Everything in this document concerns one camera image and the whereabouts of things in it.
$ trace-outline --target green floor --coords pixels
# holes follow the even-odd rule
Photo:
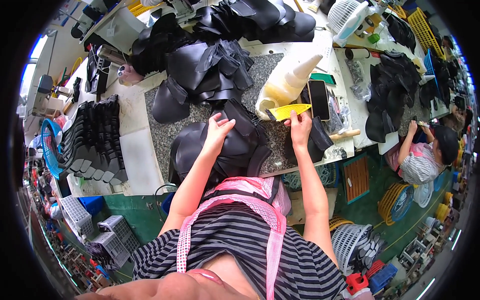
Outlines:
[[[366,148],[364,152],[368,154],[370,192],[355,202],[347,204],[343,185],[339,184],[335,214],[351,220],[355,224],[372,224],[375,231],[381,233],[382,239],[388,242],[387,249],[379,256],[385,263],[401,253],[402,249],[416,236],[416,232],[419,231],[417,226],[421,226],[422,221],[426,217],[433,216],[438,204],[443,201],[445,192],[451,190],[452,176],[447,171],[442,187],[438,192],[433,193],[427,207],[420,208],[416,203],[412,203],[403,219],[391,226],[387,226],[377,212],[377,202],[381,200],[390,184],[399,181],[399,178],[385,162],[383,162],[383,166],[380,166],[381,157],[378,155],[376,146]],[[97,222],[106,219],[110,215],[122,215],[127,220],[141,245],[157,237],[163,223],[159,218],[154,196],[126,197],[123,195],[112,195],[104,198],[106,202],[104,209],[101,213],[94,216],[92,220],[95,228]],[[163,196],[158,197],[159,205],[163,199]],[[165,220],[165,217],[166,215],[162,213],[161,218]],[[300,233],[303,232],[302,226],[296,228]],[[97,234],[98,231],[91,235],[91,238]],[[70,241],[80,246],[73,234],[67,233],[66,235]],[[127,262],[120,271],[116,272],[117,278],[123,282],[131,280],[132,267],[133,265]]]

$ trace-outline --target fluorescent light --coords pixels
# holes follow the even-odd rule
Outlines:
[[[432,279],[432,281],[430,281],[430,283],[427,285],[427,287],[423,290],[423,292],[420,294],[420,296],[417,298],[417,300],[419,300],[423,294],[425,294],[427,292],[427,290],[430,288],[430,286],[432,285],[432,283],[435,281],[435,278]]]
[[[458,238],[460,237],[460,233],[462,233],[462,230],[461,230],[461,229],[458,231],[458,234],[457,234],[457,236],[456,236],[456,239],[455,239],[455,241],[453,242],[452,250],[453,250],[453,248],[455,248],[456,242],[458,241]]]

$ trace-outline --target striped shirt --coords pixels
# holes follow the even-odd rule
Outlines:
[[[423,156],[415,156],[410,152],[400,165],[403,180],[410,184],[421,185],[434,181],[443,170],[443,165],[437,163],[433,156],[433,143],[423,144],[421,152]]]
[[[165,232],[133,253],[133,279],[176,272],[180,230]],[[187,270],[201,268],[221,253],[232,255],[253,290],[266,298],[266,247],[270,227],[243,203],[219,204],[192,226]],[[346,287],[332,260],[316,244],[287,227],[275,282],[276,299],[334,299]]]

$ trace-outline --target red plastic stool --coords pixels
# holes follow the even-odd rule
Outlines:
[[[355,293],[362,288],[368,287],[368,280],[365,275],[362,276],[360,273],[353,273],[352,275],[347,276],[347,284],[347,290],[350,295],[355,295]]]
[[[373,262],[372,267],[367,271],[365,274],[367,276],[367,279],[370,279],[375,273],[380,271],[384,267],[384,263],[381,260],[376,260]]]

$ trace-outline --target gold necklace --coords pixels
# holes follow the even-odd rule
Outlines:
[[[218,260],[223,256],[223,254],[218,255],[209,265],[208,267],[205,268],[205,270],[210,270],[210,268],[218,262]],[[255,293],[257,295],[257,300],[260,300],[260,296],[258,296],[258,293]]]

